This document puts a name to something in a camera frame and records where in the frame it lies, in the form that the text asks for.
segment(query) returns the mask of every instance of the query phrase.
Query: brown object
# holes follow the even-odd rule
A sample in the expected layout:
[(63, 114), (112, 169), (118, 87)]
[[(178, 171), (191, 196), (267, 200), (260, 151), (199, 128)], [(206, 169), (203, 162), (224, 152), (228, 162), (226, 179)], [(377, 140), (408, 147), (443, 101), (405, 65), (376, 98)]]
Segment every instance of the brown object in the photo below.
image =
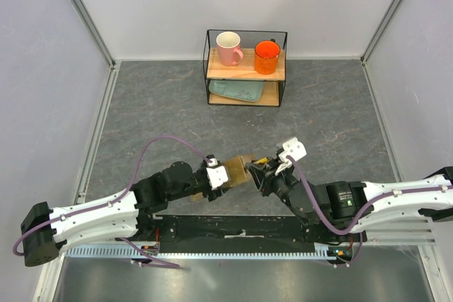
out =
[(266, 81), (261, 97), (256, 102), (244, 102), (240, 99), (210, 93), (210, 104), (278, 106), (278, 96), (278, 82)]
[(285, 51), (278, 57), (277, 69), (271, 74), (259, 74), (255, 70), (255, 50), (242, 49), (243, 59), (236, 66), (224, 66), (220, 62), (217, 49), (210, 50), (210, 59), (207, 66), (208, 79), (230, 81), (284, 81), (285, 79)]
[[(226, 168), (229, 178), (229, 181), (222, 185), (222, 189), (230, 189), (252, 180), (252, 176), (246, 170), (245, 164), (251, 163), (254, 158), (254, 155), (236, 156), (234, 158), (230, 158), (228, 161), (222, 162), (222, 165)], [(190, 200), (192, 202), (202, 198), (203, 194), (201, 192), (190, 196)]]

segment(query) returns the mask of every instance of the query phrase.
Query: white cable tie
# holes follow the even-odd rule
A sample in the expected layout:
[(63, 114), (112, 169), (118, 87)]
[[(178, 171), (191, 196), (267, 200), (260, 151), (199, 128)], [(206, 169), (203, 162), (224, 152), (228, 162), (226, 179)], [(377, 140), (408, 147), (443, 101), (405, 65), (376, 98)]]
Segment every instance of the white cable tie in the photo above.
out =
[(403, 194), (401, 190), (392, 190), (392, 192), (394, 193), (394, 197), (398, 197), (400, 194)]

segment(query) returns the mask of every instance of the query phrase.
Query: shelf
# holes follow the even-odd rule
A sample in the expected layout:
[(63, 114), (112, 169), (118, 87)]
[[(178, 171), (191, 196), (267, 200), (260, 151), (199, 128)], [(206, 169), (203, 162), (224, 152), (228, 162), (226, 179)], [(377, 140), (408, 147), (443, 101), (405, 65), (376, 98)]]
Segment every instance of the shelf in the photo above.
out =
[(236, 81), (284, 81), (285, 80), (285, 51), (278, 58), (277, 69), (273, 74), (259, 74), (255, 71), (255, 50), (241, 49), (243, 59), (236, 66), (224, 66), (219, 59), (217, 48), (210, 49), (207, 67), (208, 79), (224, 79)]
[(278, 106), (279, 105), (278, 82), (276, 81), (265, 82), (261, 98), (258, 99), (256, 102), (248, 102), (246, 100), (222, 97), (221, 95), (215, 95), (213, 93), (210, 93), (210, 104)]

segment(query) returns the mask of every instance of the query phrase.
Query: green tray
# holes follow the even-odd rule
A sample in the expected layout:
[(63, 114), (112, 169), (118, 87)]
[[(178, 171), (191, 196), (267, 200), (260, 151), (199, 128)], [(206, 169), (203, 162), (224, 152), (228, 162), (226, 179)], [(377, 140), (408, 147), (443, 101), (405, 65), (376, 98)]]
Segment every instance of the green tray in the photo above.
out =
[(211, 81), (210, 92), (228, 98), (256, 102), (263, 92), (264, 81)]

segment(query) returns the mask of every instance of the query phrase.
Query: gray floor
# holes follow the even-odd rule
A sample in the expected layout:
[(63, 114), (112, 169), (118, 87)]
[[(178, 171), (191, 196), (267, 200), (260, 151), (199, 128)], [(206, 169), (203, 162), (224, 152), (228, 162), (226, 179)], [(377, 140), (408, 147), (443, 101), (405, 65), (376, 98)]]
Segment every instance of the gray floor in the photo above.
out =
[[(314, 183), (393, 181), (365, 76), (358, 61), (288, 61), (281, 108), (213, 107), (200, 62), (123, 63), (88, 187), (88, 199), (121, 190), (148, 139), (171, 133), (206, 153), (274, 155), (297, 136), (300, 162)], [(177, 160), (200, 162), (160, 141), (139, 178)], [(276, 197), (250, 185), (208, 203), (184, 199), (167, 213), (288, 214)], [(307, 261), (180, 260), (183, 270), (138, 268), (120, 260), (65, 259), (54, 301), (432, 301), (420, 256), (365, 248), (349, 269)]]
[[(296, 136), (307, 149), (300, 162), (313, 183), (393, 181), (389, 157), (360, 62), (287, 62), (281, 108), (208, 106), (201, 62), (123, 62), (96, 155), (87, 199), (121, 190), (148, 139), (170, 133), (219, 159), (238, 154), (274, 156)], [(177, 160), (200, 163), (184, 146), (158, 141), (138, 178)], [(171, 202), (169, 214), (288, 214), (276, 197), (253, 184), (214, 202)]]

